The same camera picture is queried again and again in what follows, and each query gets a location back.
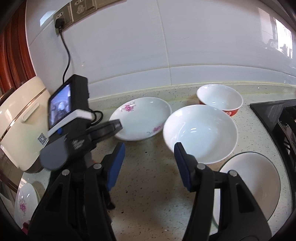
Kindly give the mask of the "plain white bowl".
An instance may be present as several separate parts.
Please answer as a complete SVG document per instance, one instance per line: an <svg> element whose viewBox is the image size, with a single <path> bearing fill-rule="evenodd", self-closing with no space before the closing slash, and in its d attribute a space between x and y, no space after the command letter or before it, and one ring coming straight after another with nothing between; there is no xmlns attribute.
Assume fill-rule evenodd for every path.
<svg viewBox="0 0 296 241"><path fill-rule="evenodd" d="M204 164L226 159L238 142L238 129L225 112L208 105L185 106L172 113L163 127L166 146L173 152L181 142L185 151Z"/></svg>

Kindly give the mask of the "large green-rimmed white bowl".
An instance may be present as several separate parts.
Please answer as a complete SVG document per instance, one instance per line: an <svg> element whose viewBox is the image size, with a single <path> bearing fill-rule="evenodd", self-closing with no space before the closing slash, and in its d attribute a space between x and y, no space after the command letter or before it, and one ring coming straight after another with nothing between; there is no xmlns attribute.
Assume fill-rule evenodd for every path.
<svg viewBox="0 0 296 241"><path fill-rule="evenodd" d="M230 158L219 171L231 170L239 174L269 220L280 198L280 177L274 164L260 153L243 152Z"/></svg>

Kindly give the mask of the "small floral white plate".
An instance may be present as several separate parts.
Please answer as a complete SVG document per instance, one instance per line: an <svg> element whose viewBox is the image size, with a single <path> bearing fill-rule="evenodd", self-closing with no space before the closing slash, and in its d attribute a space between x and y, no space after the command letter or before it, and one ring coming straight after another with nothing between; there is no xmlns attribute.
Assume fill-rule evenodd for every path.
<svg viewBox="0 0 296 241"><path fill-rule="evenodd" d="M24 223L29 223L37 205L39 204L39 194L32 184L26 183L16 195L14 219L16 224L23 228Z"/></svg>

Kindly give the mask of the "red and white bowl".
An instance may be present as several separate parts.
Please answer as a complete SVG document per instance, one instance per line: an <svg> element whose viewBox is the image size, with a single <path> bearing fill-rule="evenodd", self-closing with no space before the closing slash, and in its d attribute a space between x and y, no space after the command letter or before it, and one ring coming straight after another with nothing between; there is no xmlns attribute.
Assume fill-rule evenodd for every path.
<svg viewBox="0 0 296 241"><path fill-rule="evenodd" d="M196 92L200 104L209 105L234 116L243 105L243 97L235 89L222 84L207 84Z"/></svg>

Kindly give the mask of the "cream rice cooker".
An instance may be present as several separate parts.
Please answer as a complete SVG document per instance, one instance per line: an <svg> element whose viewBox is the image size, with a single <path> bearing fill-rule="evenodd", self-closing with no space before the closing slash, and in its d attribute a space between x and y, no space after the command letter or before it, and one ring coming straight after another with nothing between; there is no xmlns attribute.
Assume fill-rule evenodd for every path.
<svg viewBox="0 0 296 241"><path fill-rule="evenodd" d="M48 100L43 81L35 76L1 104L1 149L20 170L38 173L40 150L48 137Z"/></svg>

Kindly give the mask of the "black gas stove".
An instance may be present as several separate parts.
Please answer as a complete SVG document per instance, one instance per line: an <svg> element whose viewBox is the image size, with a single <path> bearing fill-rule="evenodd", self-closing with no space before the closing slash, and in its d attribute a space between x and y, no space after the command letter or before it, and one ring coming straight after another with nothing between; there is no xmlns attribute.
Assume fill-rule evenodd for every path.
<svg viewBox="0 0 296 241"><path fill-rule="evenodd" d="M276 144L290 177L295 179L295 99L251 103L250 108Z"/></svg>

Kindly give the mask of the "wooden glass door frame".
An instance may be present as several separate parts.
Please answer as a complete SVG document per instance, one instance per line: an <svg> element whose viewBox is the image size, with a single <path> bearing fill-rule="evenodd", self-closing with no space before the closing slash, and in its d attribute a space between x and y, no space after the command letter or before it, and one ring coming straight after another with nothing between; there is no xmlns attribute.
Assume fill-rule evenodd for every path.
<svg viewBox="0 0 296 241"><path fill-rule="evenodd" d="M1 1L1 93L36 76L26 34L26 1Z"/></svg>

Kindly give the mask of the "wall socket panel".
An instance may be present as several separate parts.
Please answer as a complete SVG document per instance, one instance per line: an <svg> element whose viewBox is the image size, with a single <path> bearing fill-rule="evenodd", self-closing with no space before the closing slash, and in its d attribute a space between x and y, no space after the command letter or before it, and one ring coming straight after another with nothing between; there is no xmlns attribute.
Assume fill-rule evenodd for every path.
<svg viewBox="0 0 296 241"><path fill-rule="evenodd" d="M88 15L96 12L100 8L104 8L110 4L117 3L117 0L76 0L70 1L53 15L56 34L59 29L65 30L72 24L82 20Z"/></svg>

